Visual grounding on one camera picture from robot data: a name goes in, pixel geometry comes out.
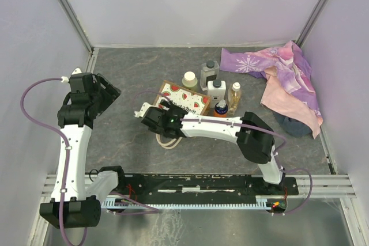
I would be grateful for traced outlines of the cream lid green jar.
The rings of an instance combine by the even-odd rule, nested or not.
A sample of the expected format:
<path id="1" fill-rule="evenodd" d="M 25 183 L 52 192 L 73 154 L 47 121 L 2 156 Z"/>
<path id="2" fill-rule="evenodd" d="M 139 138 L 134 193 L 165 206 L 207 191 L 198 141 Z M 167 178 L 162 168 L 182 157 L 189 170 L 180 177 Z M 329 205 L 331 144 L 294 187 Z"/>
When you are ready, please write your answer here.
<path id="1" fill-rule="evenodd" d="M 182 78 L 182 85 L 190 91 L 198 92 L 198 79 L 195 73 L 192 71 L 185 72 Z"/>

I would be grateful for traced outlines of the brown canvas tote bag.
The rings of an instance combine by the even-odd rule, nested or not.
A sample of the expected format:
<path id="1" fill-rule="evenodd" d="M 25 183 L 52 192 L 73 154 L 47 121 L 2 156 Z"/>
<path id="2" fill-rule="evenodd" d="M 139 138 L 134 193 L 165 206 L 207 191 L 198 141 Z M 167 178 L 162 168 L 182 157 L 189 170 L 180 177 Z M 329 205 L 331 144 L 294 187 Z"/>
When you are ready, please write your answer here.
<path id="1" fill-rule="evenodd" d="M 192 90 L 188 90 L 182 86 L 169 81 L 163 81 L 153 105 L 159 108 L 161 100 L 168 97 L 175 105 L 183 108 L 188 113 L 196 115 L 206 115 L 210 104 L 210 97 Z"/>

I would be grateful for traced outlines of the clear bottle dark cap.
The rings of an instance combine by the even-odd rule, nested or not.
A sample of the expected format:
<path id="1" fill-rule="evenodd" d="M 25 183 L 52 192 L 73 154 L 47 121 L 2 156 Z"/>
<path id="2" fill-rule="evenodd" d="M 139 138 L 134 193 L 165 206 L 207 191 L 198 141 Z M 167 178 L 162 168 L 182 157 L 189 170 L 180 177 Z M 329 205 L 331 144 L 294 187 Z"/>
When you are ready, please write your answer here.
<path id="1" fill-rule="evenodd" d="M 219 69 L 219 64 L 215 60 L 209 60 L 201 65 L 200 87 L 202 90 L 208 89 L 209 81 L 217 79 Z"/>

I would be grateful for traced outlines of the white square bottle grey cap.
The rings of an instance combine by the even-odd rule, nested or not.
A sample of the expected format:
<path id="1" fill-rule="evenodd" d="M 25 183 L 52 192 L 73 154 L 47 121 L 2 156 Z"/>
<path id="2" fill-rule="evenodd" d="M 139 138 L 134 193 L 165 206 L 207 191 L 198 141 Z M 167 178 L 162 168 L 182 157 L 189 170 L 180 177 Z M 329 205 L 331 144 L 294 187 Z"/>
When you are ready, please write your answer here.
<path id="1" fill-rule="evenodd" d="M 226 82 L 222 80 L 208 81 L 207 95 L 210 97 L 209 107 L 214 108 L 217 103 L 224 99 Z"/>

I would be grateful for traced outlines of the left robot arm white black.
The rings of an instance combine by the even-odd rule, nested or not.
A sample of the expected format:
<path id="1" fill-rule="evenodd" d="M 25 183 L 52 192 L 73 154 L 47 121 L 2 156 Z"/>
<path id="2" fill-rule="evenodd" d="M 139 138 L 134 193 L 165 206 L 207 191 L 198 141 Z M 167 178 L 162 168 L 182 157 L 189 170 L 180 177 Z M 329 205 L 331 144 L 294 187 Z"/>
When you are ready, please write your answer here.
<path id="1" fill-rule="evenodd" d="M 120 165 L 100 168 L 97 179 L 89 187 L 85 185 L 86 152 L 93 121 L 121 91 L 102 74 L 72 74 L 69 85 L 70 92 L 57 113 L 58 126 L 64 134 L 57 180 L 50 202 L 40 206 L 40 216 L 57 229 L 97 226 L 106 197 L 110 192 L 122 194 L 127 188 Z"/>

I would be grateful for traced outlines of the amber bottle white cap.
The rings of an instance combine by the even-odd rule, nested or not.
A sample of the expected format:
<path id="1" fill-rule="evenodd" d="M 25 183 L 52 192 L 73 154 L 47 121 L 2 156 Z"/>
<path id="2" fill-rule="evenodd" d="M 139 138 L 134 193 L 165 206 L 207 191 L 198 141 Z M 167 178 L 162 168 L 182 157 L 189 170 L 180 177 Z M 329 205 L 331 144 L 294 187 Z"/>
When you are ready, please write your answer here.
<path id="1" fill-rule="evenodd" d="M 235 114 L 239 100 L 241 98 L 242 91 L 239 82 L 234 82 L 228 89 L 227 101 L 228 101 L 228 114 L 232 116 Z"/>

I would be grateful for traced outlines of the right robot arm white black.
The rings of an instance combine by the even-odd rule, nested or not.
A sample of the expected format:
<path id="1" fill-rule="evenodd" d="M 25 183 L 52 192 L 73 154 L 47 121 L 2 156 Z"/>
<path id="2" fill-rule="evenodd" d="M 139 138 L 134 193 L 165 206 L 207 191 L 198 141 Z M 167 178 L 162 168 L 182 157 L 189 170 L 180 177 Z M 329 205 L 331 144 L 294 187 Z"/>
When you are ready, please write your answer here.
<path id="1" fill-rule="evenodd" d="M 234 118 L 217 118 L 188 113 L 171 103 L 159 108 L 143 103 L 134 116 L 141 119 L 149 131 L 169 139 L 205 137 L 234 143 L 250 162 L 258 165 L 263 186 L 275 195 L 285 187 L 283 167 L 275 159 L 275 133 L 261 118 L 252 112 Z"/>

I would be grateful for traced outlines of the purple pink patterned cloth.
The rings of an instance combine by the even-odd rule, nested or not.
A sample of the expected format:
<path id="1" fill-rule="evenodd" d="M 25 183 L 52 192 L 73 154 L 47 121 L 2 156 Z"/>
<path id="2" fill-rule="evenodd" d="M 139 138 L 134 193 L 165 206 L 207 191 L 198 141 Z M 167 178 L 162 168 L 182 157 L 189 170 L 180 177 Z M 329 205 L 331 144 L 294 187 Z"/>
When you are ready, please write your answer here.
<path id="1" fill-rule="evenodd" d="M 220 70 L 266 79 L 261 105 L 303 122 L 313 138 L 321 133 L 323 118 L 311 83 L 312 68 L 294 42 L 256 52 L 231 53 L 224 48 Z"/>

